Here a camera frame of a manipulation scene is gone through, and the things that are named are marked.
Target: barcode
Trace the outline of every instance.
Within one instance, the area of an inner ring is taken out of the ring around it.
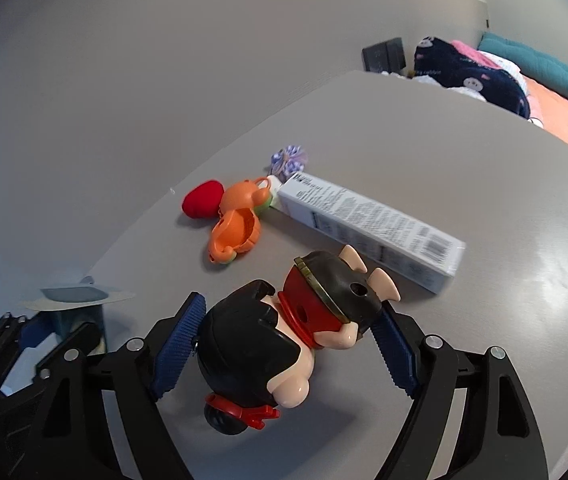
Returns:
[[[450,251],[451,243],[446,238],[441,238],[437,235],[432,235],[429,241],[424,245],[421,253],[430,258],[431,260],[441,264],[446,260],[448,251]]]

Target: gray table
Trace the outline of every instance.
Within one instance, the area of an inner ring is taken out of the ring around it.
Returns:
[[[310,173],[468,244],[458,275],[437,297],[398,278],[403,299],[397,308],[456,348],[484,352],[499,344],[507,350],[551,469],[568,443],[568,146],[454,92],[351,72],[212,156],[168,190],[92,270],[99,282],[137,293],[107,308],[112,346],[172,316],[191,290],[212,305],[254,278],[281,286],[295,256],[339,249],[271,210],[251,253],[213,267],[205,250],[210,223],[181,216],[181,200],[196,184],[257,177],[270,154],[291,143],[308,150]],[[196,480],[372,479],[411,404],[393,386],[370,335],[350,351],[319,352],[307,401],[261,433],[215,433],[202,416],[208,392],[190,360],[177,388],[160,401]],[[453,410],[458,418],[461,402],[463,396]],[[447,467],[454,417],[451,422],[432,476]],[[120,442],[116,421],[112,426]],[[129,451],[118,447],[124,472],[134,476]]]

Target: cartoon character toy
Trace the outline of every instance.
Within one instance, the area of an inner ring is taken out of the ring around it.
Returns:
[[[254,280],[206,314],[197,334],[199,367],[213,392],[205,416],[224,434],[261,430],[308,395],[315,350],[351,348],[381,314],[382,301],[399,301],[382,269],[366,278],[357,251],[314,251],[296,258],[282,291]]]

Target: blue gripper pad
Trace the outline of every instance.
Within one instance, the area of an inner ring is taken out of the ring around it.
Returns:
[[[391,315],[382,309],[382,315],[371,326],[379,351],[384,358],[395,386],[412,397],[419,382],[415,370],[415,356]]]
[[[182,306],[180,310],[184,310],[182,316],[155,357],[155,376],[151,392],[156,399],[161,399],[163,394],[177,384],[179,375],[193,351],[193,337],[197,335],[199,325],[206,315],[206,300],[201,294],[193,295],[190,303]]]

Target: white box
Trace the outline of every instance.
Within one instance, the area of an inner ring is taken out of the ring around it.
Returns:
[[[298,172],[274,192],[276,209],[431,292],[458,270],[464,242],[350,189]]]

